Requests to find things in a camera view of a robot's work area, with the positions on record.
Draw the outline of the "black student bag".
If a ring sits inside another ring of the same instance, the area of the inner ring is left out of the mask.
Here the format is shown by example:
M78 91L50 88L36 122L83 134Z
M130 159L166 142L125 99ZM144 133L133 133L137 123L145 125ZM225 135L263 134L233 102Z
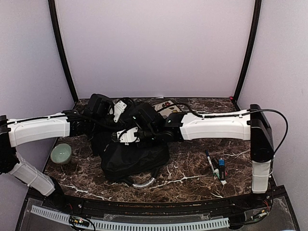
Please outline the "black student bag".
M134 102L132 99L123 99L122 103L135 107L144 101ZM116 111L116 104L113 102L110 113ZM165 129L165 119L159 131ZM145 171L151 172L154 179L162 165L169 160L169 150L167 143L139 147L135 144L125 145L111 141L112 133L100 132L90 136L91 149L94 156L101 158L101 169L107 180L112 182L124 182L133 185L130 176L140 174Z

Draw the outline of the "blue-capped white marker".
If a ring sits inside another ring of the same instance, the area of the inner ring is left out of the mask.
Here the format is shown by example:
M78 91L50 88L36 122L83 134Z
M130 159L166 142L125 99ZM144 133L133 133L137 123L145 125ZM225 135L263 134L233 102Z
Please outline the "blue-capped white marker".
M214 166L213 166L213 164L212 164L212 161L211 161L211 158L210 158L210 155L209 155L208 150L205 150L205 154L206 154L206 157L207 157L207 159L208 159L209 165L210 165L210 167L211 167L213 176L216 176L216 172L215 172Z

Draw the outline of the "black marker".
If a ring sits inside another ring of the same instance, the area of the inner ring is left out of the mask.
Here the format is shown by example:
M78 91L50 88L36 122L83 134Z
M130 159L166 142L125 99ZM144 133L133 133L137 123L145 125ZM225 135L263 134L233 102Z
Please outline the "black marker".
M212 164L214 167L214 173L220 179L220 174L219 174L219 164L218 164L218 159L217 158L212 158Z

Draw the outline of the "blue-capped black highlighter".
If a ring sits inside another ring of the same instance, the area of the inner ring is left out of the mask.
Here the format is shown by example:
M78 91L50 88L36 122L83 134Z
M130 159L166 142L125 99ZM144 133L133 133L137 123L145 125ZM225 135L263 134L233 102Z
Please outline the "blue-capped black highlighter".
M226 178L225 177L225 161L224 161L224 159L219 159L218 164L219 164L220 180L223 181Z

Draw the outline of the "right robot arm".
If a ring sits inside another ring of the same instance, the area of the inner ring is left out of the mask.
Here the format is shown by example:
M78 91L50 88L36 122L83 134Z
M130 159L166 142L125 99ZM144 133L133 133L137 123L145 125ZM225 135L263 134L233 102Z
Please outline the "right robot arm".
M255 209L264 201L277 152L271 126L264 115L268 111L252 104L249 109L231 113L173 112L162 118L159 111L139 107L128 115L128 126L114 132L112 137L125 145L208 138L250 141L252 193L246 197L245 204Z

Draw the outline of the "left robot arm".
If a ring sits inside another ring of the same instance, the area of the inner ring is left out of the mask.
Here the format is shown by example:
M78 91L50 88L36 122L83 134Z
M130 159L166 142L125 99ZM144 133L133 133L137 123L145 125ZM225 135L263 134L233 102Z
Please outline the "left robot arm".
M68 206L68 199L57 180L43 174L26 161L16 150L17 146L49 138L91 135L97 129L110 131L116 141L128 144L134 142L137 131L131 123L120 123L122 111L107 113L107 118L98 120L76 110L62 111L53 115L26 119L0 117L0 172L10 174L28 187L34 188L49 197L49 202L58 210Z

